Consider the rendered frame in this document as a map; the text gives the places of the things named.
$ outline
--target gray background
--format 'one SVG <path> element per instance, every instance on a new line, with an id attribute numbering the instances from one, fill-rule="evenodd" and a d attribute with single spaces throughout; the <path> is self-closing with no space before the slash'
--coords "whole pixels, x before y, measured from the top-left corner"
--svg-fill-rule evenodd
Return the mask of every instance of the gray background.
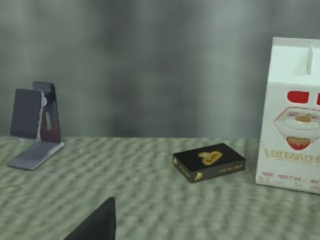
<path id="1" fill-rule="evenodd" d="M 319 0 L 0 0 L 0 134 L 56 84 L 62 134 L 252 138 L 272 37 L 320 37 Z"/>

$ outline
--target gray curtain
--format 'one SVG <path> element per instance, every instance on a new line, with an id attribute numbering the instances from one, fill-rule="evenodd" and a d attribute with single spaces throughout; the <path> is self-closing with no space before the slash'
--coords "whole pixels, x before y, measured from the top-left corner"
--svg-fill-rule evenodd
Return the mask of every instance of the gray curtain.
<path id="1" fill-rule="evenodd" d="M 319 0 L 0 0 L 0 134 L 55 83 L 64 136 L 260 134 L 272 37 L 319 38 Z"/>

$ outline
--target small black cardboard box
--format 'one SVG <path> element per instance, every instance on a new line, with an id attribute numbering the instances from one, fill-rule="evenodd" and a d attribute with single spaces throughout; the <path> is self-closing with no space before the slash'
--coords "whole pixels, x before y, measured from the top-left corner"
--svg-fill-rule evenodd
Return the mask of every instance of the small black cardboard box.
<path id="1" fill-rule="evenodd" d="M 190 183 L 239 172 L 246 159 L 224 143 L 173 154 L 172 164 Z"/>

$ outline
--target milk carton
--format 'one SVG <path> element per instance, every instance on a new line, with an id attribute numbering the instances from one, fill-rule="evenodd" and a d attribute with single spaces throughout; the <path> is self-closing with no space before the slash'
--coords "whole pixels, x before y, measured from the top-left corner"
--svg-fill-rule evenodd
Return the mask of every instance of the milk carton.
<path id="1" fill-rule="evenodd" d="M 320 40 L 273 39 L 255 181 L 320 193 Z"/>

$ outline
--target gray phone holder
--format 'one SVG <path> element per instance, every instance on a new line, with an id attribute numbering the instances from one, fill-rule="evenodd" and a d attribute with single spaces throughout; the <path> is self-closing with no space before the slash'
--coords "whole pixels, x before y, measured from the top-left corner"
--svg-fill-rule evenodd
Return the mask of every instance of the gray phone holder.
<path id="1" fill-rule="evenodd" d="M 54 84 L 35 81 L 32 90 L 15 91 L 10 136 L 36 142 L 7 163 L 24 170 L 35 170 L 65 145 Z"/>

